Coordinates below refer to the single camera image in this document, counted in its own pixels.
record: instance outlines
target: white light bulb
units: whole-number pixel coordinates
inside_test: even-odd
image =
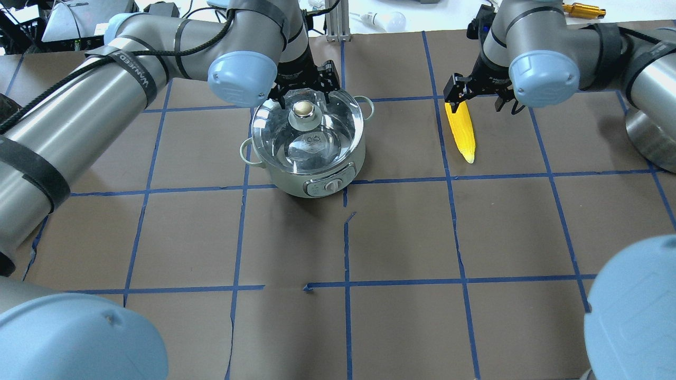
[[[406,16],[401,12],[362,14],[361,19],[364,23],[372,24],[385,32],[397,33],[406,30]]]

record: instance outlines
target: glass lid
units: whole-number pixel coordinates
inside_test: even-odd
[[[268,99],[253,115],[251,135],[261,160],[285,172],[315,174],[340,165],[357,148],[364,120],[347,92],[332,91],[329,103],[312,89],[290,91],[284,99],[285,109]]]

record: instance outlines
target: gold connector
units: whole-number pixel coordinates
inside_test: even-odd
[[[606,16],[605,9],[600,9],[595,5],[586,5],[582,3],[573,3],[572,5],[564,4],[563,10],[568,12],[571,17],[587,18],[590,20]]]

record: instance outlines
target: pot handle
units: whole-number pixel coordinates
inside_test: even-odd
[[[364,121],[367,122],[367,121],[371,120],[371,118],[373,117],[373,114],[375,114],[376,107],[375,107],[375,105],[373,105],[373,101],[371,99],[369,99],[369,98],[367,98],[363,95],[357,95],[357,96],[354,97],[355,100],[357,100],[358,98],[365,100],[366,103],[368,104],[368,106],[371,107],[371,113],[368,115],[367,118],[364,119]]]
[[[251,162],[251,161],[247,160],[247,147],[248,147],[249,145],[251,145],[251,143],[253,143],[253,141],[254,141],[254,138],[253,138],[253,137],[250,137],[250,138],[244,140],[244,142],[242,143],[242,145],[239,146],[239,157],[240,157],[240,158],[242,159],[242,161],[244,161],[244,163],[247,164],[247,165],[255,166],[256,168],[263,168],[263,169],[265,169],[265,167],[266,167],[265,162],[263,162],[263,161],[260,161],[260,162]],[[258,156],[258,153],[256,153],[256,150],[255,150],[255,149],[252,149],[251,151],[254,152],[254,153],[256,154],[256,156]]]

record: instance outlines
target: robotic hand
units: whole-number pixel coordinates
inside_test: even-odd
[[[578,90],[618,89],[640,117],[676,131],[676,29],[569,29],[560,1],[504,0],[494,11],[482,5],[468,27],[467,37],[481,40],[481,53],[469,76],[455,73],[444,89],[453,112],[477,95],[497,94],[498,112],[515,99],[515,114],[523,109],[518,102],[544,107]],[[676,169],[676,156],[660,162],[642,153]]]
[[[314,64],[296,0],[227,6],[225,24],[113,17],[106,46],[0,125],[0,275],[14,271],[20,243],[171,78],[208,81],[242,107],[268,98],[284,106],[286,92],[305,87],[328,101],[339,89],[333,62]]]

